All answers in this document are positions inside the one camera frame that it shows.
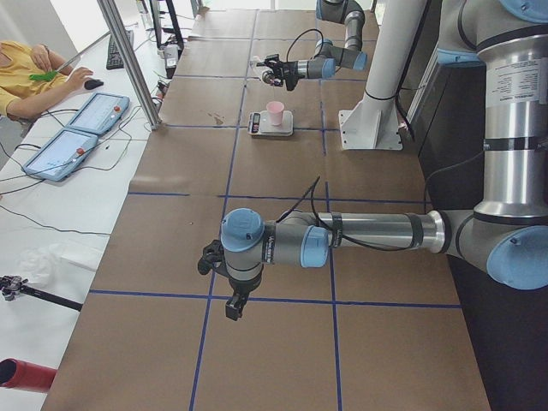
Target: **keyboard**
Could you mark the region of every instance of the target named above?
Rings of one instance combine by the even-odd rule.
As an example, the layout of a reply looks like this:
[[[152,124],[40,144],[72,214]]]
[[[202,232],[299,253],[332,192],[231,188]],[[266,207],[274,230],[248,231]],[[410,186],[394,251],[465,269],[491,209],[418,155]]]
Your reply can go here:
[[[126,35],[128,36],[129,43],[133,46],[134,31],[126,30]],[[120,51],[118,50],[118,47],[116,47],[116,43],[114,42],[114,38],[112,36],[110,36],[110,39],[109,39],[109,49],[107,51],[107,58],[106,58],[106,69],[107,70],[123,69],[122,56],[120,55]]]

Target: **blue tablet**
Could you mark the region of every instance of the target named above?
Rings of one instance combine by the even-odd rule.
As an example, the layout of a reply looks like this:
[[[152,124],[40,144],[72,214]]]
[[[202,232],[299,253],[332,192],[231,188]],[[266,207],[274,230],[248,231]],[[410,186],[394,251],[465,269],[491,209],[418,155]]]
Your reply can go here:
[[[98,136],[62,129],[22,167],[29,176],[59,182],[69,176],[97,145]]]
[[[100,137],[120,120],[128,107],[128,97],[95,92],[65,127],[96,134]]]

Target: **black mouse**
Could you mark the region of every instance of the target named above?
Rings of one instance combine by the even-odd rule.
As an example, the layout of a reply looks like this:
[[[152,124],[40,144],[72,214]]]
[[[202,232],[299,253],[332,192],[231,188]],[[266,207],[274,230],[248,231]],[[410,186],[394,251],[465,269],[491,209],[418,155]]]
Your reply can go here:
[[[86,90],[93,90],[94,88],[101,87],[104,83],[101,80],[90,79],[84,83]]]

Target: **white scale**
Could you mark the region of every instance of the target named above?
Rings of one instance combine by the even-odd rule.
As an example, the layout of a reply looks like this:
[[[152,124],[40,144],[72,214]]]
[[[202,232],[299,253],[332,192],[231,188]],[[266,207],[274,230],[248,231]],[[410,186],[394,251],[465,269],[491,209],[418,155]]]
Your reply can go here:
[[[293,113],[283,112],[282,124],[273,126],[268,118],[268,111],[254,112],[249,115],[247,132],[253,137],[289,136],[293,134]]]

